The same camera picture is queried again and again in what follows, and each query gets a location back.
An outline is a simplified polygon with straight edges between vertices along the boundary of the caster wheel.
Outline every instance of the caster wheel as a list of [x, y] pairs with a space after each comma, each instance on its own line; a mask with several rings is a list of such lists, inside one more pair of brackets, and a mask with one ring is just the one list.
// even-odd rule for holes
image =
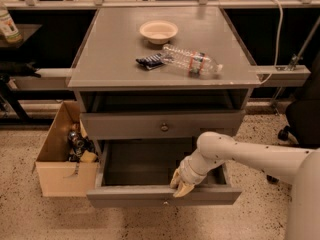
[[288, 132], [285, 131], [285, 130], [281, 130], [281, 131], [278, 133], [278, 139], [279, 139], [279, 140], [284, 140], [284, 141], [286, 141], [286, 140], [288, 140], [288, 136], [289, 136], [289, 134], [288, 134]]
[[276, 179], [276, 178], [274, 178], [274, 177], [272, 177], [272, 176], [270, 176], [270, 175], [267, 175], [267, 180], [268, 180], [268, 182], [269, 182], [270, 184], [277, 184], [277, 183], [279, 182], [278, 179]]

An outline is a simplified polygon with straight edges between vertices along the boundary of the bottle label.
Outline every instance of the bottle label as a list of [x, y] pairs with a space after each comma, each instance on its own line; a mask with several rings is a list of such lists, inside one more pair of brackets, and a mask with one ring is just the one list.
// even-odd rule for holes
[[190, 58], [189, 73], [200, 75], [206, 55], [202, 52], [194, 52]]
[[17, 40], [20, 38], [20, 32], [14, 24], [10, 14], [8, 12], [2, 14], [4, 11], [0, 12], [0, 30], [7, 41], [10, 42], [10, 40]]

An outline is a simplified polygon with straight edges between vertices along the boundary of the bowl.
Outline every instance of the bowl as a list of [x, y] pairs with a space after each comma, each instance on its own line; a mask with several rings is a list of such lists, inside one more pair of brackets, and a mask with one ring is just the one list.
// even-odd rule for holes
[[169, 21], [154, 20], [144, 23], [140, 33], [153, 44], [165, 44], [178, 33], [178, 27]]

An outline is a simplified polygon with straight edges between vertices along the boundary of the closed drawer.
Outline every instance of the closed drawer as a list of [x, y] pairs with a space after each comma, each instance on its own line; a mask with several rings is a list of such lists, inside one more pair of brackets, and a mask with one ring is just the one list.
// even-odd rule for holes
[[174, 198], [169, 183], [180, 161], [193, 148], [192, 139], [109, 141], [103, 151], [96, 189], [87, 193], [95, 207], [226, 205], [241, 193], [231, 187], [225, 165], [183, 198]]
[[204, 131], [235, 135], [244, 111], [84, 113], [81, 121], [91, 139], [175, 138]]

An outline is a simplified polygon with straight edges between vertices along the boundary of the white bottle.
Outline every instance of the white bottle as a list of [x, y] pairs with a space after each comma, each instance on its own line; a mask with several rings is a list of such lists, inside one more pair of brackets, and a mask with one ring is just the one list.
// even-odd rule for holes
[[222, 65], [202, 52], [180, 49], [165, 44], [161, 52], [161, 62], [187, 70], [190, 74], [211, 76], [221, 71]]
[[23, 40], [10, 13], [2, 2], [0, 2], [0, 31], [9, 44], [16, 44]]

